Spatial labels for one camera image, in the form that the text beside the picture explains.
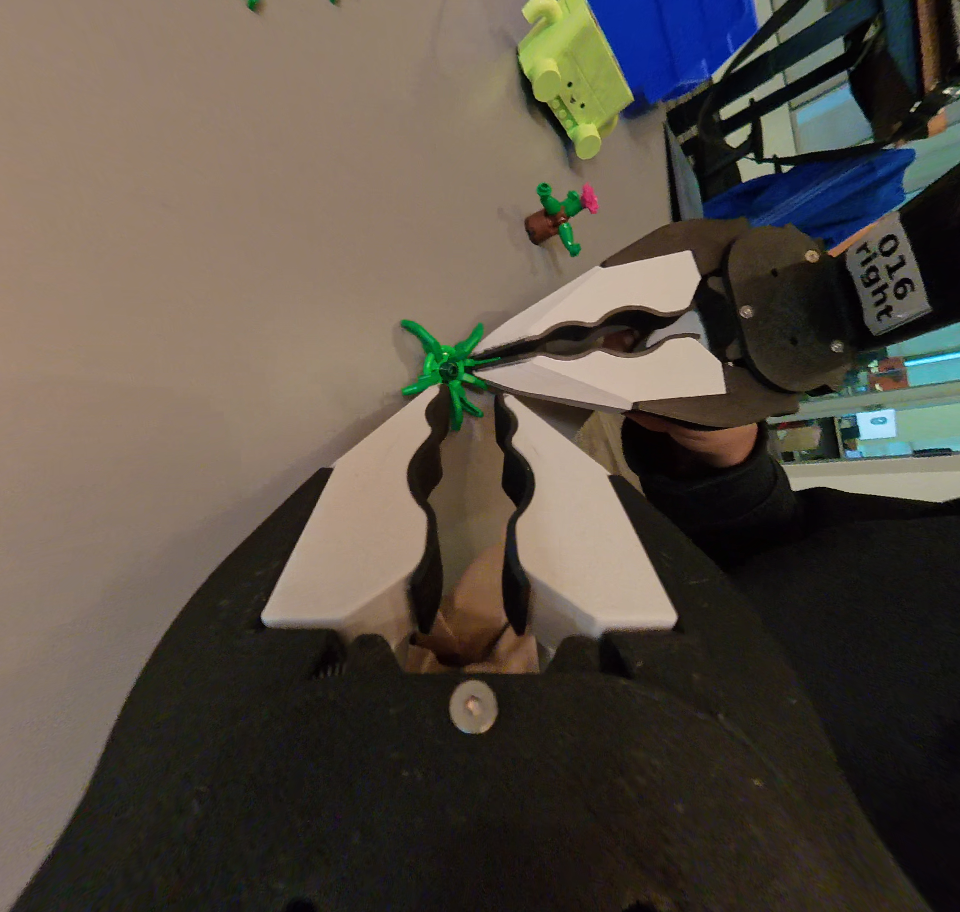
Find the green spiky toy plant piece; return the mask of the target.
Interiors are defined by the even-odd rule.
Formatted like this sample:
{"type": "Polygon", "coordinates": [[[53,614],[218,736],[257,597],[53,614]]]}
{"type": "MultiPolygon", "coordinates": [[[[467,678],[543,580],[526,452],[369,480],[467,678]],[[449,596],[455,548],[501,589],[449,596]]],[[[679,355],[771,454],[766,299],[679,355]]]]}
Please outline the green spiky toy plant piece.
{"type": "Polygon", "coordinates": [[[468,391],[486,393],[489,387],[476,372],[499,361],[496,356],[477,357],[475,354],[484,335],[484,324],[476,324],[465,339],[453,345],[440,343],[426,327],[414,320],[402,319],[399,325],[416,338],[424,352],[420,373],[402,388],[402,396],[412,398],[434,387],[446,388],[451,431],[462,428],[465,416],[483,418],[482,409],[469,399],[468,391]]]}

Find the person's right forearm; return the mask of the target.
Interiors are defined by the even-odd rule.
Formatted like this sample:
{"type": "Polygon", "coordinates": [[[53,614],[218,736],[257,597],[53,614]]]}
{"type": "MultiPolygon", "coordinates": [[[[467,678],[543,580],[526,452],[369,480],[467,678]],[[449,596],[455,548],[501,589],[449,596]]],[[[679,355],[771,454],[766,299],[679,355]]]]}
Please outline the person's right forearm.
{"type": "Polygon", "coordinates": [[[798,497],[761,425],[750,458],[726,470],[690,461],[665,435],[626,418],[622,446],[645,497],[721,567],[739,566],[803,533],[798,497]]]}

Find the person's right hand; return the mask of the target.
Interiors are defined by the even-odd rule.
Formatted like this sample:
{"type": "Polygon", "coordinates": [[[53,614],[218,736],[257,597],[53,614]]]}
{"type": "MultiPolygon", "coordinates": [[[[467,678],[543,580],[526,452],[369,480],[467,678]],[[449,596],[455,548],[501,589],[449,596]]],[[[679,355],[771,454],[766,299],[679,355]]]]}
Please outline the person's right hand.
{"type": "Polygon", "coordinates": [[[701,428],[638,411],[627,413],[626,419],[652,433],[665,435],[683,455],[690,457],[690,461],[714,470],[726,470],[745,463],[760,437],[759,424],[701,428]]]}

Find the black metal stand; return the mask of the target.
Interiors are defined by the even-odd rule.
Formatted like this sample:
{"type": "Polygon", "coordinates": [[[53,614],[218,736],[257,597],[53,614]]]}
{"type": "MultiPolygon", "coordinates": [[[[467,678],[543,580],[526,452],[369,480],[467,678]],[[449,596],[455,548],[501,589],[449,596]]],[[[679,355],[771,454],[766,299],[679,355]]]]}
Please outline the black metal stand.
{"type": "Polygon", "coordinates": [[[705,199],[742,181],[742,162],[775,174],[926,138],[958,101],[958,0],[784,0],[728,65],[670,104],[666,123],[705,199]],[[764,121],[844,87],[864,138],[775,151],[764,121]]]}

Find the toy cactus with pink flower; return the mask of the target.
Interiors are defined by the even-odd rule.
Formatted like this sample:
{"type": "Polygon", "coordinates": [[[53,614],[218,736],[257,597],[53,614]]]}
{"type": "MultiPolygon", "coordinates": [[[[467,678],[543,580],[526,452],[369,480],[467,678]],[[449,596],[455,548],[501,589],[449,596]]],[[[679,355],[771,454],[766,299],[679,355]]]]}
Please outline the toy cactus with pink flower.
{"type": "Polygon", "coordinates": [[[551,238],[558,237],[570,258],[576,258],[582,251],[582,245],[576,240],[571,220],[581,212],[595,214],[599,202],[590,184],[581,189],[571,189],[563,199],[558,199],[553,187],[546,182],[536,186],[536,195],[540,209],[528,215],[524,228],[530,241],[541,246],[551,238]]]}

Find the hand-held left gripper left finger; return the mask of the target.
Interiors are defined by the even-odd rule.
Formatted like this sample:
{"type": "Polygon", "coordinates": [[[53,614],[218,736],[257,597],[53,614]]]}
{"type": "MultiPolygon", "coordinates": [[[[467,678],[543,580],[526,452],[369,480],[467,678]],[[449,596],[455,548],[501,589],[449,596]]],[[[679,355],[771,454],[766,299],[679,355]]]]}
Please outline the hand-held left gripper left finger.
{"type": "Polygon", "coordinates": [[[326,629],[345,643],[378,635],[393,650],[414,631],[409,580],[427,546],[428,516],[408,480],[417,449],[445,416],[429,389],[338,458],[261,613],[269,629],[326,629]]]}

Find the blue fabric bag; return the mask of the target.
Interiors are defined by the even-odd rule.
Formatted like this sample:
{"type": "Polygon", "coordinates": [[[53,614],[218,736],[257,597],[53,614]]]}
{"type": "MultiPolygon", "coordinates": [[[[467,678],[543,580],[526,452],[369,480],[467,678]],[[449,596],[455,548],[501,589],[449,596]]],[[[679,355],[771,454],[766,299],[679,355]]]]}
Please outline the blue fabric bag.
{"type": "Polygon", "coordinates": [[[833,162],[796,164],[742,182],[705,201],[709,219],[747,219],[751,226],[794,226],[834,247],[896,210],[914,149],[884,149],[833,162]]]}

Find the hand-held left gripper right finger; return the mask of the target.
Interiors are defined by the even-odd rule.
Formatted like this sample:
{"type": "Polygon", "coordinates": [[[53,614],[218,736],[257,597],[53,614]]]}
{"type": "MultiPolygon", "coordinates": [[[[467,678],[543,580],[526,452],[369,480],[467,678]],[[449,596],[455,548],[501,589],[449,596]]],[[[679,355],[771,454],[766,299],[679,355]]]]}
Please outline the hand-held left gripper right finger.
{"type": "Polygon", "coordinates": [[[509,394],[494,400],[507,523],[510,627],[547,650],[570,637],[666,632],[673,603],[621,502],[633,489],[509,394]]]}

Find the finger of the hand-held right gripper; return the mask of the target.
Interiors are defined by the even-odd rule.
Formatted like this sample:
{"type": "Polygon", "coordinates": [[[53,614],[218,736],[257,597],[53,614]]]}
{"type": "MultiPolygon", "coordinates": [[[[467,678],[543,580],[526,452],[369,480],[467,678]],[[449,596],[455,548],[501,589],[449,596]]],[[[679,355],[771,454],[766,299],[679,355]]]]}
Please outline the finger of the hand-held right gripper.
{"type": "Polygon", "coordinates": [[[596,328],[620,313],[680,315],[693,303],[701,273],[690,251],[617,266],[595,266],[523,309],[485,336],[479,354],[532,341],[562,327],[596,328]]]}
{"type": "Polygon", "coordinates": [[[483,367],[487,385],[516,397],[582,409],[627,412],[659,400],[726,392],[723,365],[710,351],[701,315],[690,310],[652,326],[605,328],[579,342],[483,367]]]}

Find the lime green toy block figure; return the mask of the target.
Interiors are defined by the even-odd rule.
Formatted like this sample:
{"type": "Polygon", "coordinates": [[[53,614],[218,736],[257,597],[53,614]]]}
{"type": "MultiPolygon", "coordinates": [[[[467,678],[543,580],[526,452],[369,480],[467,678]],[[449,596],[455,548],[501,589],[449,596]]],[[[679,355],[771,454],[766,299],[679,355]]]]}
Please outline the lime green toy block figure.
{"type": "Polygon", "coordinates": [[[517,47],[534,99],[548,107],[576,156],[594,158],[634,101],[588,0],[528,0],[517,47]]]}

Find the dark grey panel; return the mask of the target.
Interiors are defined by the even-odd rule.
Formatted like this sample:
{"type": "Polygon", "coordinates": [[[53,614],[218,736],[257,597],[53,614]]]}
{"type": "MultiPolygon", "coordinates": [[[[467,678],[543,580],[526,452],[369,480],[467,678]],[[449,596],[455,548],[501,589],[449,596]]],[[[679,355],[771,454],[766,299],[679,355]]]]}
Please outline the dark grey panel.
{"type": "Polygon", "coordinates": [[[702,219],[704,203],[700,182],[669,124],[665,121],[663,125],[671,220],[680,222],[702,219]]]}

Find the blue plastic bin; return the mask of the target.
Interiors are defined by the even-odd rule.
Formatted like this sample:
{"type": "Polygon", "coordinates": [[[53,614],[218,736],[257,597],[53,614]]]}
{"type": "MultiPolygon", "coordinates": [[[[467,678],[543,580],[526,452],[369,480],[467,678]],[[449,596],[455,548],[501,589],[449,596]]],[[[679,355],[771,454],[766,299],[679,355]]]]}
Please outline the blue plastic bin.
{"type": "Polygon", "coordinates": [[[628,115],[710,80],[759,29],[754,0],[586,0],[630,88],[628,115]]]}

